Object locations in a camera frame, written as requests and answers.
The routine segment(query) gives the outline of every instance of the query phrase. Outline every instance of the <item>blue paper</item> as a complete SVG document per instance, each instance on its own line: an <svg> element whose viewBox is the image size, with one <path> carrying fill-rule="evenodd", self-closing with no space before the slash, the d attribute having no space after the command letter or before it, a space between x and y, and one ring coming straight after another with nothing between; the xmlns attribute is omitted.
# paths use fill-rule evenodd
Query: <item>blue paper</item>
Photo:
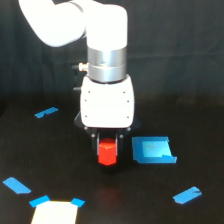
<svg viewBox="0 0 224 224"><path fill-rule="evenodd" d="M82 201L80 199L74 198L71 203L73 205L77 205L79 208L83 206L83 204L85 203L85 201Z"/></svg>
<svg viewBox="0 0 224 224"><path fill-rule="evenodd" d="M42 111L42 112L40 112L40 113L35 114L35 117L37 117L37 118L42 118L45 114L51 114L51 113L54 113L54 112L56 112L56 111L58 111L57 108L55 108L55 107L51 107L51 108L49 108L49 109L47 109L47 110L45 110L45 111Z"/></svg>
<svg viewBox="0 0 224 224"><path fill-rule="evenodd" d="M49 197L47 195L45 195L45 196L43 196L41 198L37 198L37 199L35 199L33 201L30 201L30 205L33 208L35 208L35 207L37 207L37 205L40 205L40 204L42 204L44 202L47 202L47 201L50 201L50 199L49 199Z"/></svg>
<svg viewBox="0 0 224 224"><path fill-rule="evenodd" d="M179 204L184 204L200 195L202 195L200 190L197 187L192 187L192 188L174 196L173 199L175 200L175 202L177 202Z"/></svg>
<svg viewBox="0 0 224 224"><path fill-rule="evenodd" d="M138 163L176 163L168 142L168 137L134 137L133 159Z"/></svg>
<svg viewBox="0 0 224 224"><path fill-rule="evenodd" d="M13 190L16 194L29 194L31 190L20 183L13 177L8 178L7 180L3 181L3 183Z"/></svg>

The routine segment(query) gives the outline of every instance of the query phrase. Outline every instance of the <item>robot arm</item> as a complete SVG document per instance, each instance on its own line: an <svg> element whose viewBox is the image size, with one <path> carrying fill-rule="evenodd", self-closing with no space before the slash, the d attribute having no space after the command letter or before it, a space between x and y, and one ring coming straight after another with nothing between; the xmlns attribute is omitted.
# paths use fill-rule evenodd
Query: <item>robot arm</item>
<svg viewBox="0 0 224 224"><path fill-rule="evenodd" d="M124 134L132 129L134 119L134 91L126 74L126 10L92 0L57 5L52 0L19 0L19 4L36 35L51 47L87 37L87 75L81 87L81 112L75 123L91 136L99 162L115 163L123 148ZM108 150L100 149L105 143L100 140L104 128L116 132L112 160Z"/></svg>
<svg viewBox="0 0 224 224"><path fill-rule="evenodd" d="M52 0L19 0L21 10L36 35L51 47L76 41L88 33L87 45L96 50L116 50L127 45L127 13L120 6L92 0L55 5Z"/></svg>
<svg viewBox="0 0 224 224"><path fill-rule="evenodd" d="M66 45L84 36L84 9L85 12L90 8L95 11L101 5L91 0L83 0L81 4L71 1L57 5L52 0L19 0L19 4L36 35L51 47Z"/></svg>

